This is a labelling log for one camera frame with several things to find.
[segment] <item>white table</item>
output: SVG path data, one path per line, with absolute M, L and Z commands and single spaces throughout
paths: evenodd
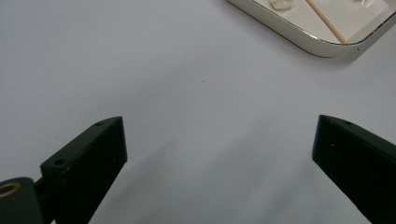
M 1 1 L 0 180 L 121 115 L 91 224 L 369 223 L 311 150 L 319 114 L 396 142 L 394 36 L 323 59 L 225 0 Z

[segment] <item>wooden skewer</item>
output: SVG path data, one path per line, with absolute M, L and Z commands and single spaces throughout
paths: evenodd
M 324 21 L 324 23 L 326 23 L 326 25 L 329 27 L 329 29 L 332 31 L 332 33 L 335 34 L 335 36 L 338 38 L 338 40 L 342 44 L 347 44 L 348 42 L 347 42 L 346 38 L 337 30 L 337 28 L 335 28 L 335 26 L 332 24 L 332 22 L 329 19 L 327 19 L 327 17 L 320 10 L 320 8 L 318 8 L 317 5 L 315 5 L 315 3 L 312 0 L 306 0 L 306 2 L 309 4 L 309 6 L 312 7 L 312 9 L 314 9 L 314 11 L 318 14 L 318 16 L 320 16 L 320 18 Z

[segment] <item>tray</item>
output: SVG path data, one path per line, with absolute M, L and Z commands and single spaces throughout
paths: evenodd
M 369 48 L 396 22 L 395 0 L 294 0 L 289 10 L 276 10 L 269 0 L 228 0 L 283 35 L 301 49 L 321 57 Z M 308 4 L 311 1 L 346 42 Z

